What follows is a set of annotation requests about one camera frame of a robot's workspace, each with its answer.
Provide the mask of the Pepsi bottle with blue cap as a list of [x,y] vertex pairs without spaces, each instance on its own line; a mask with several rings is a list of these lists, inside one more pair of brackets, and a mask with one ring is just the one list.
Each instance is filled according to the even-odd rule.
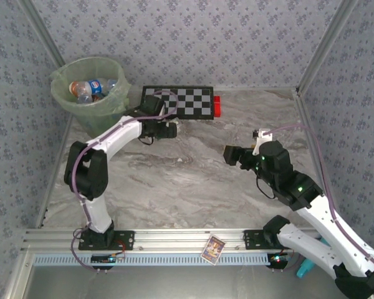
[[95,95],[102,93],[107,95],[110,91],[110,79],[98,78],[93,80],[88,80],[84,82],[84,91],[81,92],[82,95]]

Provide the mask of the brown coffee drink bottle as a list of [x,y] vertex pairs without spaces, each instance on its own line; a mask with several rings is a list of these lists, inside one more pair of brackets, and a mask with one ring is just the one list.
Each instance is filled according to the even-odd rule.
[[69,92],[75,97],[91,95],[91,88],[87,81],[74,81],[69,85]]

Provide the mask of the silver metal mesh bin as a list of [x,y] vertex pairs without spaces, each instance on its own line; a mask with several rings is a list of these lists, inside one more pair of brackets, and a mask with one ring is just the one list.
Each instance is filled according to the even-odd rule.
[[86,131],[86,133],[89,136],[96,137],[102,134],[105,130],[109,129],[112,125],[114,125],[124,114],[124,112],[116,113],[113,115],[94,117],[80,117],[75,116],[72,113],[71,114],[75,117],[75,119],[79,122],[79,124],[82,126],[82,128]]

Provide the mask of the black chessboard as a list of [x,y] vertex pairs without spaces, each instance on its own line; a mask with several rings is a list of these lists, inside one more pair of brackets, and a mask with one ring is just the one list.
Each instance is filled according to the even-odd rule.
[[192,85],[144,85],[141,98],[147,95],[154,95],[163,90],[164,94],[157,93],[155,96],[165,102],[165,112],[169,113],[176,106],[174,96],[178,97],[177,110],[168,119],[178,118],[180,120],[213,120],[214,119],[214,90],[209,86]]

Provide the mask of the small circuit board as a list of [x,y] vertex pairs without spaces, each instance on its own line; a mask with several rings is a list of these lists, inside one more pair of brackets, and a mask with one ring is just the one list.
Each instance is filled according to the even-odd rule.
[[91,263],[118,263],[125,259],[122,253],[115,254],[94,254],[90,258]]
[[267,257],[270,263],[287,263],[290,260],[288,253],[268,254]]

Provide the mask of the small picture card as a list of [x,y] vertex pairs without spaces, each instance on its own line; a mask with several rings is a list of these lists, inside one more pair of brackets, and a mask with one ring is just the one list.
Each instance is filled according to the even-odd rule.
[[210,263],[211,265],[216,265],[219,258],[224,250],[226,243],[215,235],[211,235],[204,246],[201,253],[201,258]]

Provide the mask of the teal marker pen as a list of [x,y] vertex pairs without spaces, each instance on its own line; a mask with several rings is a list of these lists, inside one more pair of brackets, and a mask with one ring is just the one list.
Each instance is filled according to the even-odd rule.
[[301,263],[301,265],[300,265],[300,267],[299,267],[299,269],[298,269],[298,271],[297,271],[297,273],[296,273],[296,276],[298,277],[298,278],[303,278],[304,276],[306,276],[314,267],[316,266],[316,264],[313,262],[313,261],[311,261],[311,260],[309,260],[309,259],[305,259],[302,263]]

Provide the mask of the aluminium frame side rail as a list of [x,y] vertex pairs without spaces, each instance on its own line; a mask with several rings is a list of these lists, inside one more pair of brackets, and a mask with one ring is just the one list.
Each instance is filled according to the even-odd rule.
[[317,138],[313,125],[311,124],[309,113],[307,111],[307,108],[305,107],[305,102],[300,95],[297,95],[297,98],[295,100],[297,102],[297,109],[299,111],[301,124],[304,126],[303,130],[305,131],[305,134],[307,136],[307,141],[309,144],[308,147],[311,152],[312,161],[315,165],[317,177],[320,179],[324,194],[327,197],[328,207],[331,211],[332,219],[336,220],[337,224],[340,224],[340,227],[337,227],[340,233],[347,234],[347,232],[342,227],[341,221],[343,220],[343,218],[341,216],[337,216],[335,200],[333,199],[333,194],[330,188],[330,181],[327,177],[327,170],[320,147],[320,141]]

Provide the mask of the aluminium mounting rail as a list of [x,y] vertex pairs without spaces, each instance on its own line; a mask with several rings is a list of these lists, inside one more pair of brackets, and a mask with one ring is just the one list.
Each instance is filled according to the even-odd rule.
[[[133,250],[141,253],[199,253],[215,235],[226,245],[225,253],[245,251],[243,229],[127,229],[135,232]],[[36,253],[64,253],[78,229],[28,229],[20,248]]]

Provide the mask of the aluminium frame post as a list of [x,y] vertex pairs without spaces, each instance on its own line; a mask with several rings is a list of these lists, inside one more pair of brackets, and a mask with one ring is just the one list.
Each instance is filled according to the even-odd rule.
[[298,96],[302,97],[309,88],[358,2],[359,0],[341,0],[297,86]]
[[30,25],[34,29],[38,38],[42,42],[46,52],[48,53],[50,59],[53,61],[54,65],[59,68],[65,65],[65,61],[60,54],[58,47],[56,46],[53,38],[49,34],[49,31],[44,24],[43,18],[41,18],[38,10],[33,4],[32,0],[17,0],[22,11],[26,15]]

